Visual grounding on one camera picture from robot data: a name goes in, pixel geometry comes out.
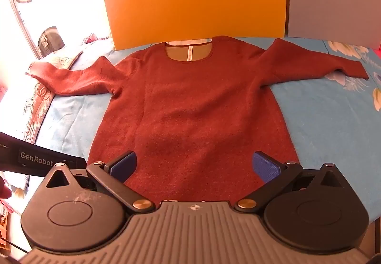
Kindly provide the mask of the person's left hand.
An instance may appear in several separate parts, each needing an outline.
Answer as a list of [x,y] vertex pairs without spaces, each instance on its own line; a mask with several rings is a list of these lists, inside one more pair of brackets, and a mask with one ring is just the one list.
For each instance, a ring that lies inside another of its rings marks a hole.
[[0,199],[8,199],[12,196],[12,191],[6,186],[5,181],[0,177]]

